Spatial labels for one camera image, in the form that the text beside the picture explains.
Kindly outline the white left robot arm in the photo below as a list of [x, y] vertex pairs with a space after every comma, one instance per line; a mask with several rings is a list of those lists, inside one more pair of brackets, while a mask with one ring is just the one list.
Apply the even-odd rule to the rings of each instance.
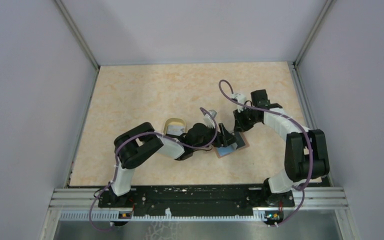
[[124, 207], [130, 200], [129, 192], [135, 169], [154, 154], [183, 161], [195, 151], [208, 147], [236, 146], [237, 138], [222, 123], [216, 128], [196, 123], [187, 132], [173, 135], [157, 132], [150, 122], [144, 122], [116, 137], [113, 144], [116, 170], [110, 181], [110, 200], [116, 206]]

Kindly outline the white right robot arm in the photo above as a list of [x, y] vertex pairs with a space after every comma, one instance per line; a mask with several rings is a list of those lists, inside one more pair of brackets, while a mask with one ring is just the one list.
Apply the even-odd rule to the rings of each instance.
[[280, 104], [272, 103], [264, 89], [251, 93], [251, 105], [246, 105], [247, 98], [243, 94], [234, 93], [231, 98], [238, 103], [233, 111], [234, 131], [243, 133], [262, 123], [285, 141], [284, 168], [265, 180], [268, 188], [261, 193], [264, 204], [275, 206], [281, 194], [330, 172], [326, 136], [322, 130], [300, 125]]

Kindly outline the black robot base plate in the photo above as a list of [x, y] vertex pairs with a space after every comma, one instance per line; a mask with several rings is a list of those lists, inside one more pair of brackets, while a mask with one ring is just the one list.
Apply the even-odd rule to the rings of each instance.
[[133, 208], [135, 217], [251, 216], [253, 209], [294, 207], [292, 191], [270, 193], [267, 184], [134, 185], [122, 196], [112, 189], [98, 199], [100, 208]]

